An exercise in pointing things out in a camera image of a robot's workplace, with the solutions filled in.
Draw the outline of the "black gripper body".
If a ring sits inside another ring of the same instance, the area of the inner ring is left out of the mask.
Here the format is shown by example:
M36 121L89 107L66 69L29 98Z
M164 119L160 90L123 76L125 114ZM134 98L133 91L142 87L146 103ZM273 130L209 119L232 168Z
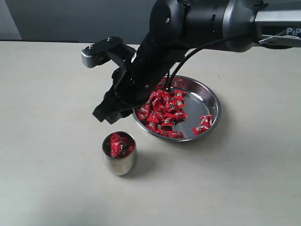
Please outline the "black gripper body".
M103 100L115 111L142 105L182 56L182 48L140 45L135 58L127 62L121 75L113 79L113 85Z

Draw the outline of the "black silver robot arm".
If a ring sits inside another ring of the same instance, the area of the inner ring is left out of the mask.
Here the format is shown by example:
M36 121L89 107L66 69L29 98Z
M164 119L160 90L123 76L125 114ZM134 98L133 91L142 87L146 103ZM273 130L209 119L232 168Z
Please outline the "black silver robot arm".
M130 115L191 49L245 52L253 44L269 49L300 47L300 3L158 0L138 49L129 48L118 37L101 41L101 62L113 60L118 69L93 116L112 124Z

